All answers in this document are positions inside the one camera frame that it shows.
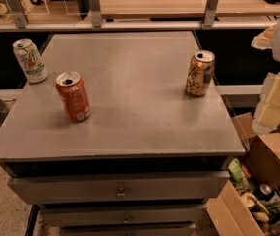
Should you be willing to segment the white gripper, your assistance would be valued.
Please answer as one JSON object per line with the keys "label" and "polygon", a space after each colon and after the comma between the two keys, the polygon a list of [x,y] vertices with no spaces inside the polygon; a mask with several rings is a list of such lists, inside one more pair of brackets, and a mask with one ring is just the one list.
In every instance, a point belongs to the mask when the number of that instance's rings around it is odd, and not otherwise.
{"label": "white gripper", "polygon": [[[265,50],[272,48],[273,58],[280,62],[280,19],[275,25],[256,36],[251,47]],[[261,89],[252,128],[258,134],[268,134],[280,124],[280,72],[268,73]]]}

